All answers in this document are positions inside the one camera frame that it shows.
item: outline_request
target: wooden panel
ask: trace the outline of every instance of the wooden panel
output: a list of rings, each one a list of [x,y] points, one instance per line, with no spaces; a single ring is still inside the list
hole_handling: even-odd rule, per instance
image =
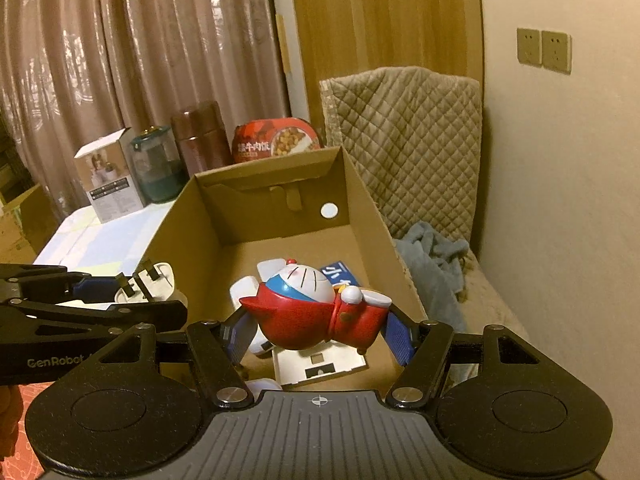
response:
[[[425,66],[482,84],[480,0],[294,0],[311,123],[318,82],[380,66]]]

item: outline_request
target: doraemon figurine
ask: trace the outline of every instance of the doraemon figurine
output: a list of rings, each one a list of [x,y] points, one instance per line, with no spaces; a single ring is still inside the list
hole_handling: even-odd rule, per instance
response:
[[[391,298],[354,285],[336,291],[322,272],[295,260],[261,283],[255,297],[239,301],[276,346],[304,350],[334,340],[363,354],[391,305]]]

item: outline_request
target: wall socket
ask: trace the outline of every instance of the wall socket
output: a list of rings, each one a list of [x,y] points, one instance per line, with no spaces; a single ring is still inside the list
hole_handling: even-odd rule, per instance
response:
[[[542,31],[542,65],[549,70],[571,73],[571,36],[564,32]]]
[[[542,37],[539,30],[534,28],[519,28],[518,37],[518,61],[522,64],[542,65]]]

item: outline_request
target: pink curtain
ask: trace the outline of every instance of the pink curtain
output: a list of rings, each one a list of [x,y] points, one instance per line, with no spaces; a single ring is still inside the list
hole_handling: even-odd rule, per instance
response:
[[[73,156],[123,126],[216,99],[227,134],[287,115],[270,0],[0,0],[0,112],[64,214]]]

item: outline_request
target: person's hand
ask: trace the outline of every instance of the person's hand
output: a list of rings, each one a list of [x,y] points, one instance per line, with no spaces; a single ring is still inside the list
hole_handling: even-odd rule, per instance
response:
[[[18,386],[0,386],[0,462],[14,454],[22,407]]]

